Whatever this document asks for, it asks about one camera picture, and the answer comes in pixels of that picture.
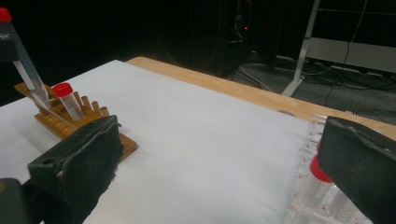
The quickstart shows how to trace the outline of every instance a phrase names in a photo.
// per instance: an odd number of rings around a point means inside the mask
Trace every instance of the plastic tube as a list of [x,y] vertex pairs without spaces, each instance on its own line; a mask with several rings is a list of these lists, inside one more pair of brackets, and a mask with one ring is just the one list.
[[69,83],[64,82],[58,84],[54,86],[52,90],[55,95],[59,97],[62,104],[64,104],[64,107],[73,120],[85,118],[85,115],[82,112],[81,107],[79,106],[76,97],[73,94],[73,89]]

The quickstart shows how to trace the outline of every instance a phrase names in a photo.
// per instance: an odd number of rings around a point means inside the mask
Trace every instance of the wooden table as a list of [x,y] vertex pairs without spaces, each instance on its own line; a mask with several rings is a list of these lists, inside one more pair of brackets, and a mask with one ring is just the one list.
[[396,140],[396,126],[389,125],[387,123],[351,115],[346,112],[330,109],[321,105],[314,105],[277,93],[259,90],[233,81],[177,67],[172,64],[154,61],[149,58],[137,57],[129,60],[127,63],[158,74],[189,82],[212,91],[231,95],[256,105],[262,105],[277,111],[288,112],[300,119],[310,120],[314,115],[334,116],[342,119],[349,119],[378,130],[385,136]]

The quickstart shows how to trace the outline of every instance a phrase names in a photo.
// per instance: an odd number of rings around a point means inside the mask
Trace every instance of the floor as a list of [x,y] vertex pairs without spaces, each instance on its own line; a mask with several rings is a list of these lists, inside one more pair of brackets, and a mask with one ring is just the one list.
[[[295,67],[295,61],[278,57],[271,69],[252,52],[229,79],[281,93],[291,82]],[[363,74],[340,64],[308,62],[303,82],[292,97],[396,125],[396,76],[381,75]]]

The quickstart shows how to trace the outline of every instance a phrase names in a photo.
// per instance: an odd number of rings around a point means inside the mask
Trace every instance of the white paper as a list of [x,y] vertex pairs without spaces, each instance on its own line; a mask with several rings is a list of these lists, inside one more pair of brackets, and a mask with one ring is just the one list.
[[118,61],[69,82],[139,145],[85,223],[279,222],[307,121]]

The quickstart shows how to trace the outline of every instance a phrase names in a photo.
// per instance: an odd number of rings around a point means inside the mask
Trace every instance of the metal stand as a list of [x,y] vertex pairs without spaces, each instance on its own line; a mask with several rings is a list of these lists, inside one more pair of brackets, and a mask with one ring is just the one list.
[[293,81],[285,90],[283,90],[282,95],[292,96],[302,82],[301,73],[303,72],[306,53],[308,52],[308,48],[311,43],[312,30],[314,29],[315,20],[317,18],[319,4],[320,0],[315,0],[314,5],[312,6],[311,16],[309,17],[308,26],[306,27],[303,45],[300,50],[300,56],[294,72]]

